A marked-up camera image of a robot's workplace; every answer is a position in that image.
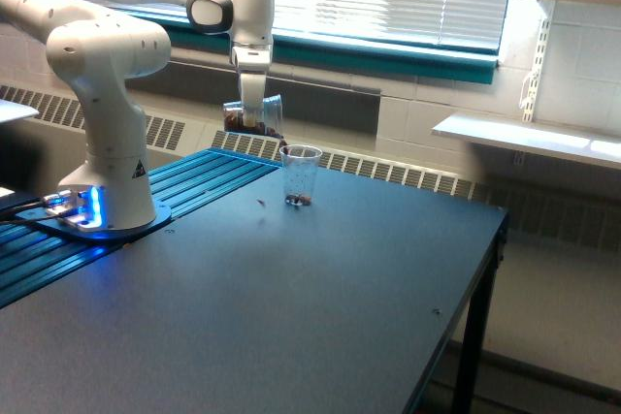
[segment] cable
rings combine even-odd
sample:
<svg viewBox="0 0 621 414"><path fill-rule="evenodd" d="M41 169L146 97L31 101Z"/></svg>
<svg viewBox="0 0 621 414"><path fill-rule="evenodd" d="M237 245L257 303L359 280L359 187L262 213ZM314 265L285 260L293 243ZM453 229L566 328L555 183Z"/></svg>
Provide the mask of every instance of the cable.
<svg viewBox="0 0 621 414"><path fill-rule="evenodd" d="M11 217L15 215L16 213L23 212L24 210L29 210L30 208L35 208L35 207L42 207L44 205L45 203L43 201L36 201L34 203L22 204L20 206L7 208L6 210L3 210L2 212L0 212L0 218Z"/></svg>
<svg viewBox="0 0 621 414"><path fill-rule="evenodd" d="M19 206L7 208L6 210L0 211L0 219L3 217L5 218L12 217L16 213L20 213L25 210L29 210L31 208L59 206L65 203L66 201L68 201L71 196L72 196L72 192L70 190L63 190L58 193L52 193L47 196L44 196L38 201L27 203L27 204L22 204Z"/></svg>
<svg viewBox="0 0 621 414"><path fill-rule="evenodd" d="M49 215L47 217L24 218L24 219L17 219L17 220L3 220L3 221L0 221L0 226L2 225L27 225L28 223L43 222L45 220L53 220L54 218L71 217L72 215L77 215L78 213L80 213L79 208L72 208L70 210L57 213L55 215Z"/></svg>

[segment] table leg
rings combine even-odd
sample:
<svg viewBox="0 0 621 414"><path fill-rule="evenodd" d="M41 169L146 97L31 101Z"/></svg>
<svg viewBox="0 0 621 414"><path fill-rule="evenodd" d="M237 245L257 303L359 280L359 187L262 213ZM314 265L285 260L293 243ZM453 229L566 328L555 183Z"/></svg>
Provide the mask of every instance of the table leg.
<svg viewBox="0 0 621 414"><path fill-rule="evenodd" d="M492 292L494 291L496 269L499 263L499 246L497 245L495 250L492 251L493 256L489 259L485 272L470 299L451 414L470 413L478 363L483 349L487 316L492 301Z"/></svg>

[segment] floor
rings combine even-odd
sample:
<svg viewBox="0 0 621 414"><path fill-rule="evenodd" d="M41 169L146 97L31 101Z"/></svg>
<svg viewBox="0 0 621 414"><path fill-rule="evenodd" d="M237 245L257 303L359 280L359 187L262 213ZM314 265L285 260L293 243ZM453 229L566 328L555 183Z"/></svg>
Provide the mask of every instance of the floor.
<svg viewBox="0 0 621 414"><path fill-rule="evenodd" d="M448 349L438 364L417 414L448 414L458 350ZM472 414L621 414L621 399L609 402L483 361Z"/></svg>

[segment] clear plastic cup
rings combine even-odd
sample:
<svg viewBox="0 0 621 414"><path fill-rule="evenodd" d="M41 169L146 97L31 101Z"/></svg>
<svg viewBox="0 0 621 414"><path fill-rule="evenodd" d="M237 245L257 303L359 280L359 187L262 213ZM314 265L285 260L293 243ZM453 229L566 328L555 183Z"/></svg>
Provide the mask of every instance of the clear plastic cup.
<svg viewBox="0 0 621 414"><path fill-rule="evenodd" d="M280 148L284 176L284 201L292 206L310 206L321 149L292 144Z"/></svg>

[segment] blue led light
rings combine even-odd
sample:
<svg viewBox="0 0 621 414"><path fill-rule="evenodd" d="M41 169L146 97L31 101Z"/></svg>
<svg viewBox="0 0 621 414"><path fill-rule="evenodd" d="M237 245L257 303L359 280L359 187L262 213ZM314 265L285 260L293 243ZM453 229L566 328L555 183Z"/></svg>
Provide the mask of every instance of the blue led light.
<svg viewBox="0 0 621 414"><path fill-rule="evenodd" d="M92 209L93 219L91 225L93 227L100 227L103 223L101 201L99 196L99 190L96 186L92 186L89 191L90 207Z"/></svg>

